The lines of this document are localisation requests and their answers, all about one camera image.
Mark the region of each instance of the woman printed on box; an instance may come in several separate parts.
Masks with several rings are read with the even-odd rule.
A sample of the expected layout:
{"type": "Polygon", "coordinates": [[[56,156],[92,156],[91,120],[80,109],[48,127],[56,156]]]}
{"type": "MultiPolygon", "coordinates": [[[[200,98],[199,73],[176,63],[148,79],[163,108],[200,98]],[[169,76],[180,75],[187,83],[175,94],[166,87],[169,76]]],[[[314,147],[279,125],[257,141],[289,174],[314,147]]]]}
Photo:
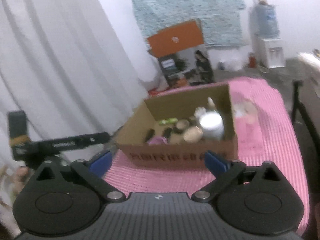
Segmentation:
{"type": "Polygon", "coordinates": [[[196,66],[200,70],[201,79],[206,83],[214,83],[210,61],[199,50],[195,52],[195,58],[197,60],[196,66]]]}

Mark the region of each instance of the metal screw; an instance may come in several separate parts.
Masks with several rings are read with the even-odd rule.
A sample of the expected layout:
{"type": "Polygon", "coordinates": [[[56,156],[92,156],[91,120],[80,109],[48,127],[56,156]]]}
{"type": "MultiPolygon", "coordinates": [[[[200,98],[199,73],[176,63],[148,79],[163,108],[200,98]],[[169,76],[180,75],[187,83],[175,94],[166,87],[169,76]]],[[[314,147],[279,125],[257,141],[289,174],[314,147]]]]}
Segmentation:
{"type": "Polygon", "coordinates": [[[199,190],[195,193],[195,197],[199,199],[207,199],[210,197],[210,193],[203,190],[199,190]]]}
{"type": "Polygon", "coordinates": [[[122,197],[123,197],[123,194],[120,191],[112,191],[112,192],[109,192],[107,195],[107,198],[112,199],[112,200],[118,200],[122,197]]]}

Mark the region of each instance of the purple object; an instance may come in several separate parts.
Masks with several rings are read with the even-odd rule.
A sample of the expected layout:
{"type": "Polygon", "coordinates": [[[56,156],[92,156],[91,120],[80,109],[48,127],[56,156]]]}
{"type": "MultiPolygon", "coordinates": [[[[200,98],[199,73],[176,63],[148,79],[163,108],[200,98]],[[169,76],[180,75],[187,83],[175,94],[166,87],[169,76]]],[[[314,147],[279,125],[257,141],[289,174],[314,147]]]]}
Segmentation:
{"type": "Polygon", "coordinates": [[[148,141],[148,145],[168,144],[167,138],[162,136],[154,136],[148,141]]]}

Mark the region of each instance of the pink striped cloth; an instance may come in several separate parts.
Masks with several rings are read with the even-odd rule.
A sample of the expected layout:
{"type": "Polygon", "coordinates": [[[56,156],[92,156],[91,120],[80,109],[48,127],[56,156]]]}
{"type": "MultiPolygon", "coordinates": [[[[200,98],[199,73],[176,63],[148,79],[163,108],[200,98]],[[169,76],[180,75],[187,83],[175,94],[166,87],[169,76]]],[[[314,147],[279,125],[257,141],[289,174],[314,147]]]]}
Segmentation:
{"type": "MultiPolygon", "coordinates": [[[[228,83],[233,103],[249,100],[258,109],[260,129],[257,137],[252,137],[255,134],[252,131],[243,132],[245,125],[236,121],[239,159],[249,166],[260,166],[263,161],[270,160],[279,167],[304,203],[304,216],[297,230],[302,235],[309,218],[308,185],[299,145],[282,97],[265,80],[241,77],[228,83]]],[[[167,93],[197,88],[187,87],[167,93]]],[[[139,168],[119,151],[104,179],[127,195],[129,192],[188,192],[191,196],[214,177],[207,170],[139,168]]]]}

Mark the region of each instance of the blue gripper pad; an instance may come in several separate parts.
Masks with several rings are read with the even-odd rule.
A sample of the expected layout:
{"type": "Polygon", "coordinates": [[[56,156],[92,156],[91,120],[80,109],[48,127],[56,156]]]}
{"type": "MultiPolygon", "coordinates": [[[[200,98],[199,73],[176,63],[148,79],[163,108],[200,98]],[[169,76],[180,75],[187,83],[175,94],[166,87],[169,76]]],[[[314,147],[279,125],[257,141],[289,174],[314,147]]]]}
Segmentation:
{"type": "Polygon", "coordinates": [[[93,157],[87,164],[89,170],[101,178],[112,165],[112,152],[100,153],[93,157]]]}
{"type": "Polygon", "coordinates": [[[222,173],[227,172],[231,163],[226,159],[220,157],[218,154],[207,151],[204,155],[204,164],[205,167],[215,176],[219,177],[222,173]]]}

